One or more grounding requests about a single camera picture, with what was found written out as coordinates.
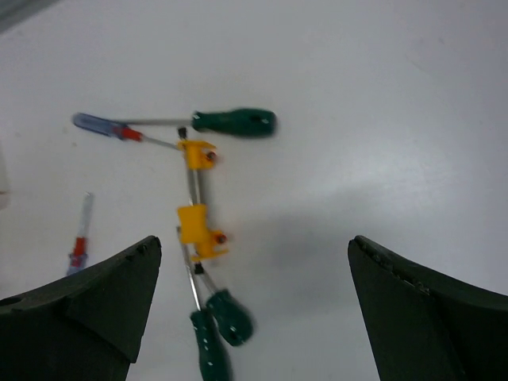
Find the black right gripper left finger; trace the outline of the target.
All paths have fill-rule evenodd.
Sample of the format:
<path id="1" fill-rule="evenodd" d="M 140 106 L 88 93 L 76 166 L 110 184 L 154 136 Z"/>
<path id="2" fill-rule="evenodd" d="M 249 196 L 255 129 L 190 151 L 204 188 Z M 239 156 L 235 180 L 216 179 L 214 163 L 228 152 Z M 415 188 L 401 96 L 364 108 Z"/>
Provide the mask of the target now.
<path id="1" fill-rule="evenodd" d="M 98 264 L 1 300 L 3 380 L 124 380 L 162 258 L 149 236 Z"/>

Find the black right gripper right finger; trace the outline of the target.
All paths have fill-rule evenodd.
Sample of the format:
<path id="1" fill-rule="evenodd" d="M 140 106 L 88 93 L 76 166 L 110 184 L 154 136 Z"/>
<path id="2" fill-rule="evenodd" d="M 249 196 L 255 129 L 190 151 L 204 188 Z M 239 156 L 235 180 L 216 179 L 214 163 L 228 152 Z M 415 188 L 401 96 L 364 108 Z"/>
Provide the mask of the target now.
<path id="1" fill-rule="evenodd" d="M 381 380 L 505 380 L 507 297 L 357 236 L 348 262 Z"/>

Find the small blue red screwdriver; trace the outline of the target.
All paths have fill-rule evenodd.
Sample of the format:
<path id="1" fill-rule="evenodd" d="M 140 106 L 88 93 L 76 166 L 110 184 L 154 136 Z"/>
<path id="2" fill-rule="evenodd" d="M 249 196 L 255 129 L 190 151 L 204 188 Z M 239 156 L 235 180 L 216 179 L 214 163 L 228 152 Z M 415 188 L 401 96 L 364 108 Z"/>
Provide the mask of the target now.
<path id="1" fill-rule="evenodd" d="M 72 252 L 69 254 L 69 264 L 67 268 L 67 276 L 82 271 L 87 265 L 87 242 L 90 228 L 92 209 L 94 204 L 94 194 L 86 192 L 80 219 L 78 233 L 75 238 L 75 244 Z"/>

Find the yellow clamp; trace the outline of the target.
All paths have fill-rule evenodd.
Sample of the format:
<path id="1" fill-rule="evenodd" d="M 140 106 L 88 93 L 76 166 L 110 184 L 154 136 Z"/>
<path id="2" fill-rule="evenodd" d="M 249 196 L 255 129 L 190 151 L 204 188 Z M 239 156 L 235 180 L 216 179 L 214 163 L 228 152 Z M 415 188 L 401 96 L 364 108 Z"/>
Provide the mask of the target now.
<path id="1" fill-rule="evenodd" d="M 202 185 L 203 172 L 215 167 L 217 162 L 216 147 L 203 140 L 188 140 L 186 127 L 178 127 L 178 134 L 178 148 L 183 153 L 187 168 L 190 204 L 203 204 L 206 202 L 205 188 Z"/>
<path id="2" fill-rule="evenodd" d="M 220 230 L 208 226 L 206 204 L 182 206 L 177 209 L 180 222 L 180 241 L 194 247 L 191 261 L 194 265 L 206 260 L 214 260 L 229 252 L 226 247 L 228 237 Z"/>

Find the blue red-collared screwdriver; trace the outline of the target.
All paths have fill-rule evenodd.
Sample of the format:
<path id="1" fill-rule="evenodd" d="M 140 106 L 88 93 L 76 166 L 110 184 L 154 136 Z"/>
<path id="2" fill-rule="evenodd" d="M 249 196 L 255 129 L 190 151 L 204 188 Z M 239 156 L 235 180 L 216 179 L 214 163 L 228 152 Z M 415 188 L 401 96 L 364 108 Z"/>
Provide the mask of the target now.
<path id="1" fill-rule="evenodd" d="M 143 133 L 131 129 L 128 124 L 121 121 L 95 117 L 89 114 L 77 113 L 72 117 L 74 126 L 107 137 L 116 137 L 119 140 L 131 140 L 138 143 L 156 144 L 165 148 L 179 150 L 177 144 L 148 137 Z"/>

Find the long green-handled screwdriver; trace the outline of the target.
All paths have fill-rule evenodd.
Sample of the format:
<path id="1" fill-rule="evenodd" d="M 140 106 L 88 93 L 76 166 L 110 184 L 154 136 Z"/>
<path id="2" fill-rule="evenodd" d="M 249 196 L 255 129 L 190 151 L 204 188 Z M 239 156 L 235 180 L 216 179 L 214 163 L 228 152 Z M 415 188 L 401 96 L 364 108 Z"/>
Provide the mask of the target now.
<path id="1" fill-rule="evenodd" d="M 236 108 L 226 111 L 195 111 L 188 119 L 127 119 L 117 120 L 127 125 L 191 127 L 197 132 L 212 132 L 240 138 L 265 138 L 275 133 L 277 117 L 274 112 L 256 108 Z"/>

